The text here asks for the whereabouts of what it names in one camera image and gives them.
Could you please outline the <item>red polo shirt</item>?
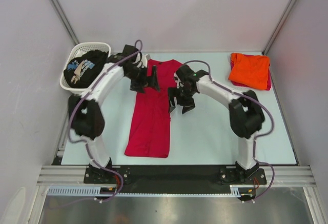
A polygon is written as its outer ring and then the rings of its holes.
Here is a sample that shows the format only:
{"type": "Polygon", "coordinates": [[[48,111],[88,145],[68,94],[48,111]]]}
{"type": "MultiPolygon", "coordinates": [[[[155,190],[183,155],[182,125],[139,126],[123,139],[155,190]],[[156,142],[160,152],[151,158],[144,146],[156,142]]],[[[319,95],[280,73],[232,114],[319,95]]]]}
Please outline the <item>red polo shirt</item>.
{"type": "Polygon", "coordinates": [[[177,60],[148,61],[147,75],[157,68],[159,90],[146,87],[136,94],[134,113],[125,155],[129,157],[167,158],[170,151],[168,88],[176,87],[174,73],[182,63],[177,60]]]}

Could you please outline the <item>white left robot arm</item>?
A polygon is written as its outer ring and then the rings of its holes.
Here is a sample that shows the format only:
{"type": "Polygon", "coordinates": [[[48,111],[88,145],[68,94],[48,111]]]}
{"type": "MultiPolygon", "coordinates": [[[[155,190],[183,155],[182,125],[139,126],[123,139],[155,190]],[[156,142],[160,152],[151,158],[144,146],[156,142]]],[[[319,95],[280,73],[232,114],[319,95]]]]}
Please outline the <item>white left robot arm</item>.
{"type": "Polygon", "coordinates": [[[148,74],[148,58],[142,54],[142,47],[125,45],[121,53],[110,55],[92,84],[81,94],[72,94],[68,99],[68,130],[73,130],[77,140],[70,143],[83,143],[90,159],[86,173],[87,180],[95,176],[103,183],[109,182],[118,172],[112,168],[112,161],[106,152],[102,133],[105,119],[101,106],[114,88],[124,77],[130,79],[130,89],[143,93],[146,88],[160,90],[157,68],[152,66],[148,74]]]}

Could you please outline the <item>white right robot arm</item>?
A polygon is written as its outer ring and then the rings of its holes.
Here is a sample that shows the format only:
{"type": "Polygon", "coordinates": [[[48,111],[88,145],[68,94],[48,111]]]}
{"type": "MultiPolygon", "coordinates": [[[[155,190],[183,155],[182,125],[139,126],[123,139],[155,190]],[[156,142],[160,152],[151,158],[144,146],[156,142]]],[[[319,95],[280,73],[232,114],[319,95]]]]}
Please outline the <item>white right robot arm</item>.
{"type": "Polygon", "coordinates": [[[209,71],[193,71],[187,64],[175,73],[176,87],[168,88],[169,113],[176,105],[182,107],[182,114],[195,108],[193,95],[203,94],[216,100],[229,111],[229,123],[238,137],[238,158],[234,176],[230,182],[248,184],[254,179],[259,163],[254,158],[255,135],[265,121],[264,113],[254,91],[238,93],[214,81],[209,71]]]}

